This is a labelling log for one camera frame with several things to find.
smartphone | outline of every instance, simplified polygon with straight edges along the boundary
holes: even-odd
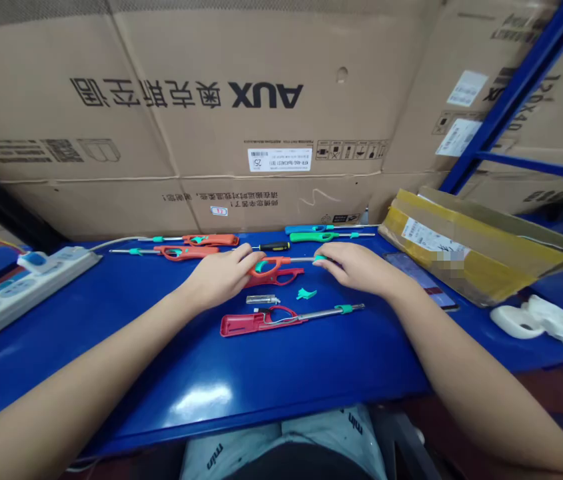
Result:
[[[453,311],[459,308],[459,305],[457,305],[407,253],[384,253],[383,258],[403,273],[406,273],[409,277],[415,279],[428,295],[430,295],[430,298],[445,311]]]

electrical outlet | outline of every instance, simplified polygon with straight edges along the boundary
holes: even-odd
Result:
[[[44,273],[24,272],[0,284],[0,330],[97,264],[100,255],[83,247],[52,254],[56,264]]]

blue metal rack frame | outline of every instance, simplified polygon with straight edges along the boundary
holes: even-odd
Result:
[[[563,177],[563,165],[537,160],[509,157],[490,150],[508,128],[518,110],[563,53],[563,2],[547,24],[536,44],[527,54],[509,85],[501,94],[483,124],[459,157],[440,190],[457,194],[476,171],[483,160],[490,160],[515,167],[537,170]]]

cardboard box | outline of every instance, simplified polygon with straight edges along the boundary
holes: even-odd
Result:
[[[528,213],[541,205],[563,201],[563,177],[524,172],[477,173],[458,196],[511,214]]]
[[[563,235],[427,187],[400,191],[379,233],[479,307],[563,271]]]
[[[449,170],[557,4],[552,0],[449,1],[430,36],[382,170]],[[502,153],[512,146],[563,150],[563,56],[499,144]],[[497,171],[509,167],[498,165]]]
[[[4,184],[74,241],[198,233],[177,179]]]
[[[370,198],[368,223],[374,225],[383,222],[399,190],[416,193],[424,185],[436,189],[441,186],[446,175],[447,172],[382,173],[375,181]]]
[[[520,147],[517,145],[511,145],[505,150],[506,155],[513,157],[521,157],[531,160],[539,160],[547,163],[555,163],[563,165],[563,149],[539,149],[539,148],[528,148]],[[479,165],[479,170],[497,172],[497,173],[528,173],[527,169],[520,169],[518,167],[513,167],[511,165],[505,165],[503,163],[484,161]]]
[[[0,180],[379,171],[439,3],[0,3]]]
[[[357,223],[378,175],[183,179],[203,233],[282,230],[287,225]]]

gray pants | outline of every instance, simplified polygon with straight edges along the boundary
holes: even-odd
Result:
[[[364,405],[317,413],[190,440],[181,480],[219,480],[283,443],[312,443],[354,461],[375,480],[386,480],[381,451]]]

